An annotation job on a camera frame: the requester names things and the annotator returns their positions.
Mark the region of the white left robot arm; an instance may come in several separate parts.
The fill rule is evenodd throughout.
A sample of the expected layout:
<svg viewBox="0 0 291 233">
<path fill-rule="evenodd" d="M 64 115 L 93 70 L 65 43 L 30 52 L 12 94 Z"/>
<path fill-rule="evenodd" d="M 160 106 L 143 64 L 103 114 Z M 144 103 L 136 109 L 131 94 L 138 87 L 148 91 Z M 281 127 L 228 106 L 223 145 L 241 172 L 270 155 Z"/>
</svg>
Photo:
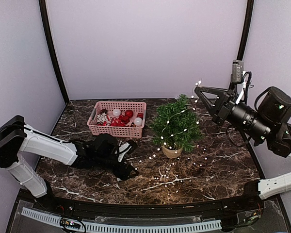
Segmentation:
<svg viewBox="0 0 291 233">
<path fill-rule="evenodd" d="M 50 185 L 19 155 L 20 152 L 47 157 L 76 169 L 104 168 L 125 181 L 139 175 L 137 168 L 125 159 L 136 147 L 133 140 L 120 146 L 117 139 L 107 133 L 90 141 L 64 141 L 38 131 L 17 115 L 0 127 L 0 168 L 9 171 L 35 198 L 40 199 L 47 211 L 54 212 L 59 202 L 51 195 Z"/>
</svg>

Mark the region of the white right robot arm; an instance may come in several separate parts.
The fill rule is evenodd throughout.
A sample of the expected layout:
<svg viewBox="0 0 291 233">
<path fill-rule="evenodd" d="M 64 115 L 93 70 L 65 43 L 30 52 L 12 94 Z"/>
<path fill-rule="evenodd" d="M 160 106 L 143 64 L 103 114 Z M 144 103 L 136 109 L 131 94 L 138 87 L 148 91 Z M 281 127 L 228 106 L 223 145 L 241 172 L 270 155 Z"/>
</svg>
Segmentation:
<svg viewBox="0 0 291 233">
<path fill-rule="evenodd" d="M 264 90 L 254 107 L 237 100 L 232 90 L 197 86 L 195 93 L 217 125 L 228 122 L 241 133 L 248 135 L 255 146 L 263 143 L 273 154 L 291 160 L 291 98 L 277 87 Z M 272 178 L 259 179 L 244 185 L 243 196 L 238 207 L 249 210 L 257 198 L 265 200 L 271 196 L 291 191 L 291 171 Z"/>
</svg>

